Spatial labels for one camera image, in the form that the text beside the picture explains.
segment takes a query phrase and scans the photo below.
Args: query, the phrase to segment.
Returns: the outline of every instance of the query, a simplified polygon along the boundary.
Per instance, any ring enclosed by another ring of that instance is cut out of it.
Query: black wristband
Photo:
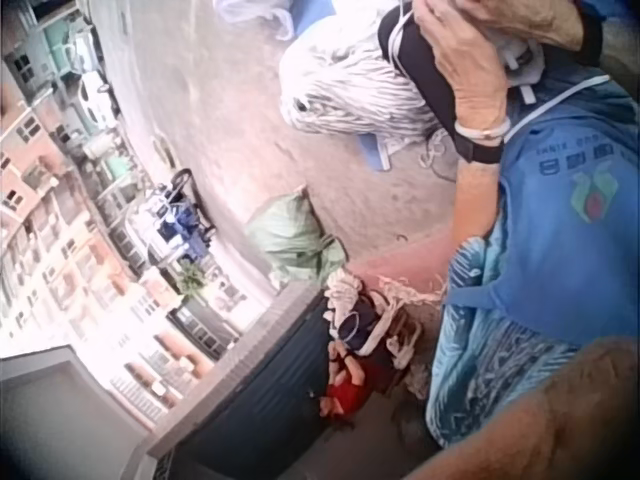
[[[575,54],[576,62],[588,67],[600,66],[602,45],[604,41],[602,33],[603,18],[589,5],[582,4],[578,9],[582,20],[582,47]]]
[[[495,147],[480,145],[472,140],[463,137],[458,132],[455,133],[454,144],[458,155],[467,162],[483,163],[485,165],[495,165],[500,163],[502,152],[504,150],[504,142]]]

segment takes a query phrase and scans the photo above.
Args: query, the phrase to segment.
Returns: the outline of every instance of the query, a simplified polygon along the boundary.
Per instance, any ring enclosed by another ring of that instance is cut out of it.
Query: wrist
[[[484,102],[485,105],[468,105],[456,102],[456,117],[463,127],[473,130],[492,130],[502,125],[507,118],[507,99]]]

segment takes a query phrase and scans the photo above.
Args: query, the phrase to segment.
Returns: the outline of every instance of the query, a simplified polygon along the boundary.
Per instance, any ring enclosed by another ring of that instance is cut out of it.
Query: printed logo
[[[610,166],[611,162],[598,165],[592,177],[584,172],[573,176],[577,185],[571,196],[571,205],[587,223],[605,217],[618,191],[618,181],[608,172]]]

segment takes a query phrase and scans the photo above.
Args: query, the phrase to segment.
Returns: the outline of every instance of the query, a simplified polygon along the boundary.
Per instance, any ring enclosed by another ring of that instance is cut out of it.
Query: plastic bag
[[[272,199],[249,221],[246,232],[271,263],[274,283],[298,279],[324,284],[347,261],[340,242],[323,234],[304,189]]]
[[[294,35],[293,18],[289,7],[293,0],[213,0],[213,8],[225,22],[239,23],[256,18],[277,20],[280,29],[278,40],[291,40]]]

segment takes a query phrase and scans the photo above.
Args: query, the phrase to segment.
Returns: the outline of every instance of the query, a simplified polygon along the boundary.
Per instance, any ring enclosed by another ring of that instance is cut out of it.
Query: concrete floor
[[[419,152],[401,152],[391,172],[377,173],[355,138],[303,134],[284,123],[277,72],[287,44],[268,23],[224,24],[211,0],[91,0],[91,11],[142,163],[166,178],[151,143],[162,134],[196,173],[221,235],[254,264],[261,260],[243,224],[270,197],[302,184],[326,230],[356,261],[446,228],[453,186],[420,167]]]

